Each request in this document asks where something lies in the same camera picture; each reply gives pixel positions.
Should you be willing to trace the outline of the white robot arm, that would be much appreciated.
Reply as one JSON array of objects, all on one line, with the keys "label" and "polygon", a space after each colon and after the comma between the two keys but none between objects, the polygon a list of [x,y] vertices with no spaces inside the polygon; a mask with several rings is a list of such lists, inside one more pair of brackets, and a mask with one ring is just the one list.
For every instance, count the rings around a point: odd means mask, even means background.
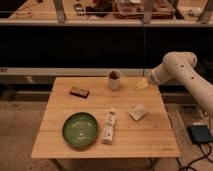
[{"label": "white robot arm", "polygon": [[213,85],[194,70],[196,65],[197,57],[193,52],[169,52],[162,63],[146,75],[146,80],[152,85],[178,80],[213,119]]}]

